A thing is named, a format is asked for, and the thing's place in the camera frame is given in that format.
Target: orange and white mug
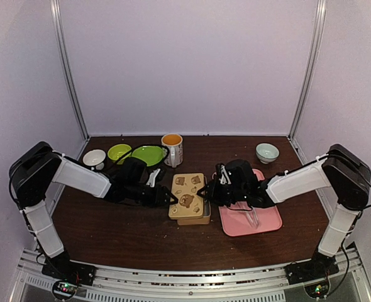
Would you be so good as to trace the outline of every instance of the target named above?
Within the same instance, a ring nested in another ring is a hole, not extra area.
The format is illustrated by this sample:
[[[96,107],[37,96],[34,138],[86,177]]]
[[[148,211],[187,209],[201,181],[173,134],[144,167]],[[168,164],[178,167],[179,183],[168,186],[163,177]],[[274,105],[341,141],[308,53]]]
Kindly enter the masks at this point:
[[[169,149],[169,156],[165,159],[165,164],[176,168],[183,162],[183,138],[176,133],[166,134],[162,137],[162,145]]]

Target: dark brown tabletop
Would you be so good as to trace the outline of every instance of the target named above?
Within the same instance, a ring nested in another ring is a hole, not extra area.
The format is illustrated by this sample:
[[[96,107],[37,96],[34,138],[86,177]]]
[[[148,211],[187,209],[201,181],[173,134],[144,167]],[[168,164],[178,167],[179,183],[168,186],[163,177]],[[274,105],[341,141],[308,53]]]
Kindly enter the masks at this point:
[[[274,144],[279,158],[261,164],[255,147]],[[85,152],[105,151],[117,144],[132,147],[160,143],[160,137],[95,137]],[[301,164],[286,137],[184,137],[184,162],[167,169],[162,184],[171,187],[178,173],[202,172],[210,177],[217,163],[246,159],[266,177]],[[278,205],[280,230],[243,237],[223,233],[218,207],[212,205],[209,225],[178,226],[168,208],[113,204],[70,187],[53,214],[55,227],[73,260],[133,269],[212,271],[281,264],[308,259],[328,219],[315,192]]]

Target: white arm segment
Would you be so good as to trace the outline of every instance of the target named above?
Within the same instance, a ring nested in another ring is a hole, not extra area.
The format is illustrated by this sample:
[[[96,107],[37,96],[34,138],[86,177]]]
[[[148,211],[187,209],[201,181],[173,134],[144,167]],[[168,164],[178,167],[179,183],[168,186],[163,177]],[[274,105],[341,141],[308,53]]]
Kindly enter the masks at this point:
[[[274,203],[283,203],[291,197],[321,187],[330,187],[331,184],[321,167],[325,160],[319,160],[286,176],[273,177],[268,183],[267,194]]]
[[[65,184],[98,198],[105,197],[111,186],[105,175],[90,171],[63,157],[60,158],[62,162],[52,182]],[[55,230],[44,200],[35,206],[26,207],[23,211],[46,255],[53,258],[61,254],[64,251],[64,246]]]
[[[101,174],[77,165],[63,157],[52,182],[65,184],[80,191],[92,194],[97,198],[105,197],[111,183],[109,179]]]
[[[307,167],[285,176],[275,176],[268,183],[267,193],[274,203],[283,201],[322,187],[331,187],[319,160]],[[350,211],[339,204],[319,243],[318,251],[325,256],[334,256],[349,232],[359,211]]]

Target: black mounting base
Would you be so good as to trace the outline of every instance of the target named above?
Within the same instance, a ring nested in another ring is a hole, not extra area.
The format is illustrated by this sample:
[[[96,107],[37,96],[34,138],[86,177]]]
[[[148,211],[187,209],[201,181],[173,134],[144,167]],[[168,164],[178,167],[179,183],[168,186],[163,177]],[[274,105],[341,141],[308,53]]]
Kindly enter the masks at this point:
[[[53,277],[55,279],[64,279],[71,284],[83,284],[91,286],[96,273],[96,268],[87,264],[81,264],[76,262],[69,263],[70,269],[73,272],[78,273],[79,280],[77,281],[77,275],[75,273],[66,274],[65,277],[55,271],[55,268],[49,263],[45,262],[42,269],[42,274]]]
[[[315,279],[321,279],[326,275],[333,275],[339,272],[338,266],[332,262],[328,267],[316,260],[309,260],[300,263],[289,264],[285,267],[287,280],[289,284],[309,282]]]

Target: light blue bowl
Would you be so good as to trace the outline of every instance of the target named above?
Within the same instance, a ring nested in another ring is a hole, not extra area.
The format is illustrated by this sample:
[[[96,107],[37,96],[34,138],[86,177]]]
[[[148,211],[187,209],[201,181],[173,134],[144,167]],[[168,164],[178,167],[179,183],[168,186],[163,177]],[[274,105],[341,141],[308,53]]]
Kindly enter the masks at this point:
[[[273,162],[279,156],[279,150],[270,143],[261,143],[255,148],[255,153],[263,164]]]

